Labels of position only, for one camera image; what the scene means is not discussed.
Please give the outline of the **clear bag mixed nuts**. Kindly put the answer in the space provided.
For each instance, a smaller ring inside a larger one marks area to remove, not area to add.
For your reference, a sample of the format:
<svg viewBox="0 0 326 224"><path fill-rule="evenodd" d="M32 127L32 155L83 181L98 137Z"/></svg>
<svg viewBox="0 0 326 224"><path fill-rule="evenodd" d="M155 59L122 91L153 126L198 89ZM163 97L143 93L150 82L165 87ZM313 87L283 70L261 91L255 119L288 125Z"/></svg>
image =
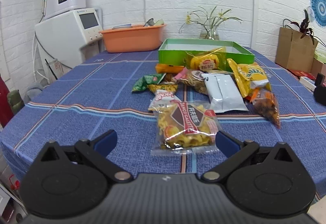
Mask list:
<svg viewBox="0 0 326 224"><path fill-rule="evenodd" d="M281 122L278 101L272 92L266 89L256 88L252 93L250 102L258 114L280 128Z"/></svg>

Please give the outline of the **clear bag yellow chips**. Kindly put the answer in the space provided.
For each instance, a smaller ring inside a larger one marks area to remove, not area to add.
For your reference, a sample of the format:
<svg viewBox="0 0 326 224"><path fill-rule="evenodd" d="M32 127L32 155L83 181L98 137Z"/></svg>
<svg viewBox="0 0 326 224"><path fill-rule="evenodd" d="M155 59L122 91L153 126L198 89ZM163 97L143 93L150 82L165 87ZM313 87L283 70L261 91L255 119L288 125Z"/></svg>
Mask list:
<svg viewBox="0 0 326 224"><path fill-rule="evenodd" d="M221 129L208 103L172 100L153 110L157 120L153 156L210 153L218 150L216 135Z"/></svg>

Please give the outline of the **green snack packet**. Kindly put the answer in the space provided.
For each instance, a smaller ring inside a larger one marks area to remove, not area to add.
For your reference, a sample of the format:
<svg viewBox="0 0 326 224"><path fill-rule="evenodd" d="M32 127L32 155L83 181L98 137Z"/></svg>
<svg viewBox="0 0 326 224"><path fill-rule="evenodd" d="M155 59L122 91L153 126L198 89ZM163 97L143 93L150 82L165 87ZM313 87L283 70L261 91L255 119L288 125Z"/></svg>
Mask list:
<svg viewBox="0 0 326 224"><path fill-rule="evenodd" d="M165 77L166 73L148 74L139 78L133 85L132 92L145 91L149 85L159 84Z"/></svg>

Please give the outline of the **pink melon seeds bag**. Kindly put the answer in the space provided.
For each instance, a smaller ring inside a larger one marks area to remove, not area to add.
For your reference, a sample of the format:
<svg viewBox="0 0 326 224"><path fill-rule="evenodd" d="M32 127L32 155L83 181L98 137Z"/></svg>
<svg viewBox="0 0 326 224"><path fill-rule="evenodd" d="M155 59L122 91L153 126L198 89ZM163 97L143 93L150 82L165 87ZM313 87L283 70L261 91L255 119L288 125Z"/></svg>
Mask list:
<svg viewBox="0 0 326 224"><path fill-rule="evenodd" d="M172 78L172 81L175 83L183 83L184 85L192 87L198 93L208 95L202 74L202 71L184 68Z"/></svg>

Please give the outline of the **gold yellow cakes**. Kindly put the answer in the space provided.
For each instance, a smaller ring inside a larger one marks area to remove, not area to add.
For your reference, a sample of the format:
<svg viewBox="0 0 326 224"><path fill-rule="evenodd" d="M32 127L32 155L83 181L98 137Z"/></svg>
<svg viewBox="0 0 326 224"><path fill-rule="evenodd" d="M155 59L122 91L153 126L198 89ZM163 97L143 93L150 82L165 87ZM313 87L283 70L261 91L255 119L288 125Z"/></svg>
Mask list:
<svg viewBox="0 0 326 224"><path fill-rule="evenodd" d="M226 48L219 47L205 52L186 52L186 67L190 70L208 72L210 70L225 71L227 69Z"/></svg>

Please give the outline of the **orange red snack bag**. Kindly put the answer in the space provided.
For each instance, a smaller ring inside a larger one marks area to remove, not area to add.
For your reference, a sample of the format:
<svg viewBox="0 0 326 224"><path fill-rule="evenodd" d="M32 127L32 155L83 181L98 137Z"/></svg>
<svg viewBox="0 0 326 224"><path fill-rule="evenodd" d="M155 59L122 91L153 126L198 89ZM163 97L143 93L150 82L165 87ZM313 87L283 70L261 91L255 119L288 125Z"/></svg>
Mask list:
<svg viewBox="0 0 326 224"><path fill-rule="evenodd" d="M162 63L158 63L155 66L155 70L157 73L168 73L168 74L178 74L184 68L185 68L184 66L173 66L173 65L162 64Z"/></svg>

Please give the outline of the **blue plaid tablecloth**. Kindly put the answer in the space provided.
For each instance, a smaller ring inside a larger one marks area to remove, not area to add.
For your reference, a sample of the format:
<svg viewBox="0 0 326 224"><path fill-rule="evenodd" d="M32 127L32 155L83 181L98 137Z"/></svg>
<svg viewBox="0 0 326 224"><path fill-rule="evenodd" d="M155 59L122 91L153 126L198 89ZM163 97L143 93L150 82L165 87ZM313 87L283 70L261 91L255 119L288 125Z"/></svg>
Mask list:
<svg viewBox="0 0 326 224"><path fill-rule="evenodd" d="M281 126L252 109L220 115L222 129L262 146L288 143L309 171L319 196L325 195L325 107L293 75L260 53L279 103ZM118 143L108 158L132 174L198 173L225 160L220 152L153 156L156 117L148 111L150 91L133 93L134 83L152 74L158 52L100 53L47 87L26 104L1 132L1 150L12 173L22 179L48 141L73 145L115 130Z"/></svg>

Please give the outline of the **white silver snack packet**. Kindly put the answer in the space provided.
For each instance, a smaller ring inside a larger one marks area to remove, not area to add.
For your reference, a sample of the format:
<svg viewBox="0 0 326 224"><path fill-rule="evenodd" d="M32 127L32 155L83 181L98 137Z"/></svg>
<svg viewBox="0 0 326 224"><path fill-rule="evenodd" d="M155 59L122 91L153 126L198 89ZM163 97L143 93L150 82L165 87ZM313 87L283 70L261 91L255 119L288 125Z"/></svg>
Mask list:
<svg viewBox="0 0 326 224"><path fill-rule="evenodd" d="M203 73L202 77L210 99L210 109L216 114L228 111L248 111L230 75Z"/></svg>

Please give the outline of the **small brown cardboard box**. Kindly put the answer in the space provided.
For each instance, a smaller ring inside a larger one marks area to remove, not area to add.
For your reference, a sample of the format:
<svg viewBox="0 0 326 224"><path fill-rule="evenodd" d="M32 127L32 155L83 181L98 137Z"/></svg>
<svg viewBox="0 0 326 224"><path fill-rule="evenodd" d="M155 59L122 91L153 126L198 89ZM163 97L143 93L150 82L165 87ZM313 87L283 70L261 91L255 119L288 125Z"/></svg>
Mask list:
<svg viewBox="0 0 326 224"><path fill-rule="evenodd" d="M316 77L318 73L326 76L326 64L314 59L311 68L311 75Z"/></svg>

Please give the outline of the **light green flat box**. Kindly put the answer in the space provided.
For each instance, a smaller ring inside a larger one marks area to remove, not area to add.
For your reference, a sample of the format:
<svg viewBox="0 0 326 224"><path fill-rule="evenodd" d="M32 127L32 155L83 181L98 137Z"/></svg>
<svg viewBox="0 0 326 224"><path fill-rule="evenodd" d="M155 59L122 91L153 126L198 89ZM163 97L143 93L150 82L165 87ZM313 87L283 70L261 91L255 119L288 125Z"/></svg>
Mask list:
<svg viewBox="0 0 326 224"><path fill-rule="evenodd" d="M315 50L314 59L326 64L326 52L323 50Z"/></svg>

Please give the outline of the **white monitor appliance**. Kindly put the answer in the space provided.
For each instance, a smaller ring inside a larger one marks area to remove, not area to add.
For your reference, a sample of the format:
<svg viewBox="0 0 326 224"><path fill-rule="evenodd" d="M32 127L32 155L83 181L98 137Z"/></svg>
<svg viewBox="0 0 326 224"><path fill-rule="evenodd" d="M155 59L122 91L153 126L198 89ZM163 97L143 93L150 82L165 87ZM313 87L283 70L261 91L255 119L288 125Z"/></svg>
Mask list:
<svg viewBox="0 0 326 224"><path fill-rule="evenodd" d="M49 83L99 54L102 24L97 10L71 10L35 26L35 39Z"/></svg>

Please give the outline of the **purple leaf plant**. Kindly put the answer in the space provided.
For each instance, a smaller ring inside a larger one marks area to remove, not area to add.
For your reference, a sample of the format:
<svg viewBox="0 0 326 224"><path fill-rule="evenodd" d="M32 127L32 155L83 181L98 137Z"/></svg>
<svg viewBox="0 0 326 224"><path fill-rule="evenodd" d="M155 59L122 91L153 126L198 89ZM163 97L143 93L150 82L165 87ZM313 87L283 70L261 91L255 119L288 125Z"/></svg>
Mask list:
<svg viewBox="0 0 326 224"><path fill-rule="evenodd" d="M325 47L325 43L318 38L317 36L314 35L313 29L309 26L310 24L310 19L309 19L309 14L307 9L303 9L304 11L304 19L302 22L299 24L296 21L292 21L288 18L283 19L282 26L283 28L288 28L291 30L294 30L294 28L291 25L295 25L298 28L298 31L301 33L301 38L305 38L306 36L311 38L312 43L315 44L315 42L320 43L323 47Z"/></svg>

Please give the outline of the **orange plastic basin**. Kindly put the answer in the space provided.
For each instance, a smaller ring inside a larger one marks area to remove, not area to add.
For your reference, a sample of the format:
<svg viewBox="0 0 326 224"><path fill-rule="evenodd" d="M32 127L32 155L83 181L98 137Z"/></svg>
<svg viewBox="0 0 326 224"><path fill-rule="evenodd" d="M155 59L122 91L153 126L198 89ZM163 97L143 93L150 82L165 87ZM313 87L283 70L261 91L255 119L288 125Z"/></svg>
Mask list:
<svg viewBox="0 0 326 224"><path fill-rule="evenodd" d="M157 49L162 44L165 25L144 27L133 25L100 31L105 48L110 53L144 52Z"/></svg>

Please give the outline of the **glass vase with flowers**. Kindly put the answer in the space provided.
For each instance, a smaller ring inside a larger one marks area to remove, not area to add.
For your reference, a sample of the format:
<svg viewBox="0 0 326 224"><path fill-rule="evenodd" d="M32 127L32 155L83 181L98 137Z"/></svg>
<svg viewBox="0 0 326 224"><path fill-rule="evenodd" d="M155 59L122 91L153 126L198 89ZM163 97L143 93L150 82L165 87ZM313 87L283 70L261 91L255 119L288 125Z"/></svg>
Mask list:
<svg viewBox="0 0 326 224"><path fill-rule="evenodd" d="M219 40L218 27L226 21L237 21L241 23L243 20L235 16L229 16L231 9L217 10L217 5L208 11L204 7L199 7L186 14L185 22L180 26L178 33L186 26L198 25L201 27L199 37L206 40Z"/></svg>

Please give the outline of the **blue round wall decoration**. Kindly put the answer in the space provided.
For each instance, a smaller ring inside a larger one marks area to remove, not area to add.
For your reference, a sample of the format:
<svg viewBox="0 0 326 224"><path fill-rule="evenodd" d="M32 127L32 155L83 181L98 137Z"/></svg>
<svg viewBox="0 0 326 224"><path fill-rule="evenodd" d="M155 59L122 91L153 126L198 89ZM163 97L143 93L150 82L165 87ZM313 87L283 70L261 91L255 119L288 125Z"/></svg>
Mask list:
<svg viewBox="0 0 326 224"><path fill-rule="evenodd" d="M326 0L310 0L308 16L311 22L316 22L320 27L326 26Z"/></svg>

